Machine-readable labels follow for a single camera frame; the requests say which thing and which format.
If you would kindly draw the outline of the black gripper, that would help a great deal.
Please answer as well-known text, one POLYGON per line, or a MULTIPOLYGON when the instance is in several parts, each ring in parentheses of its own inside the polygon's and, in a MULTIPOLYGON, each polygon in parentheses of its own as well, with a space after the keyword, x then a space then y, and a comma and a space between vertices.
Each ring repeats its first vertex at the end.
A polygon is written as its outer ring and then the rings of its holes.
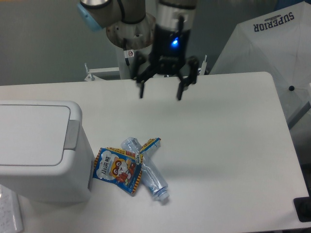
POLYGON ((157 24, 151 52, 148 55, 140 51, 135 53, 131 79, 136 81, 140 99, 143 98, 145 83, 155 74, 178 76, 178 100, 182 99, 182 94, 189 85, 196 84, 199 68, 196 56, 187 59, 187 65, 190 67, 187 77, 184 78, 180 71, 186 64, 186 48, 190 36, 190 30, 185 30, 184 27, 184 23, 178 23, 176 29, 167 30, 157 24), (146 62, 149 62, 149 65, 140 72, 140 67, 146 62))

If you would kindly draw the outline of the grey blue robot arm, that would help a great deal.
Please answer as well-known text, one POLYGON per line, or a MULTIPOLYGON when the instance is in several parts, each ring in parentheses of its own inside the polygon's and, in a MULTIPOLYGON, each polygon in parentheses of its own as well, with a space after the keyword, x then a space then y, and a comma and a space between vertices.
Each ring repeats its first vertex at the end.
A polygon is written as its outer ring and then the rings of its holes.
POLYGON ((92 31, 106 30, 110 42, 122 50, 120 77, 134 80, 139 97, 154 75, 179 78, 178 100, 196 84, 199 60, 186 57, 196 0, 158 0, 157 15, 146 12, 144 0, 81 0, 78 11, 92 31))

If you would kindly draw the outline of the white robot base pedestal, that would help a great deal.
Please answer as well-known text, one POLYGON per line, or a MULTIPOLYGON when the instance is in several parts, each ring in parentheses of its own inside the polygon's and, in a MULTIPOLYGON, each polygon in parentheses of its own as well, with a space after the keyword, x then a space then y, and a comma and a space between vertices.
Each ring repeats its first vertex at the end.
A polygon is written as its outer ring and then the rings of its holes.
POLYGON ((131 71, 133 69, 133 62, 135 60, 136 53, 140 52, 146 57, 146 59, 148 59, 151 49, 151 45, 139 50, 124 50, 119 47, 115 48, 121 80, 131 79, 131 71))

